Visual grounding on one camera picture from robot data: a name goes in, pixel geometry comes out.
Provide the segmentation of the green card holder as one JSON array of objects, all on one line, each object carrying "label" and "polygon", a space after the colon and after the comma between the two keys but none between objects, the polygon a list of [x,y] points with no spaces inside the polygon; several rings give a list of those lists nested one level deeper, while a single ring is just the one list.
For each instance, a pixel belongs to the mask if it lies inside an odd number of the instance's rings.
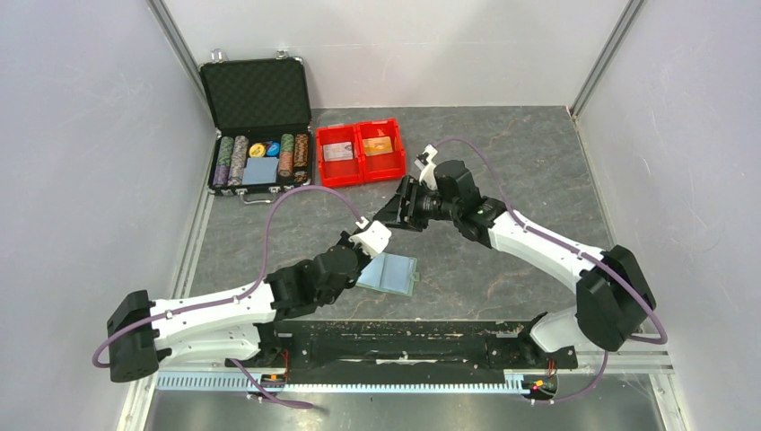
[{"label": "green card holder", "polygon": [[419,281],[417,258],[382,253],[361,272],[356,286],[393,295],[411,296]]}]

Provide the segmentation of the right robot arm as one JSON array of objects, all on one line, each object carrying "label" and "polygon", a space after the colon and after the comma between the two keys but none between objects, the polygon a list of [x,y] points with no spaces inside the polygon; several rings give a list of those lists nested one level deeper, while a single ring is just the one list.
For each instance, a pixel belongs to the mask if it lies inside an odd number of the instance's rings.
[{"label": "right robot arm", "polygon": [[530,366],[584,342],[615,352],[636,339],[636,330],[656,307],[630,250],[587,246],[531,222],[504,202],[483,196],[462,161],[441,163],[426,180],[403,177],[374,217],[389,228],[417,232],[432,221],[448,221],[464,238],[524,260],[568,287],[574,306],[542,313],[524,330],[518,352]]}]

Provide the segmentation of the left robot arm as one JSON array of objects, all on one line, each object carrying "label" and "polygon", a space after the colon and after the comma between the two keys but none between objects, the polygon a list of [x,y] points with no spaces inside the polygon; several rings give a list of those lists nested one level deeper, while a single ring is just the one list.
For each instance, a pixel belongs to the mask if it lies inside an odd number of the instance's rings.
[{"label": "left robot arm", "polygon": [[389,244],[378,223],[313,259],[280,268],[261,281],[184,300],[152,300],[131,292],[107,321],[104,368],[114,383],[156,373],[161,366],[254,359],[272,365],[282,354],[273,324],[314,313],[353,288],[362,271]]}]

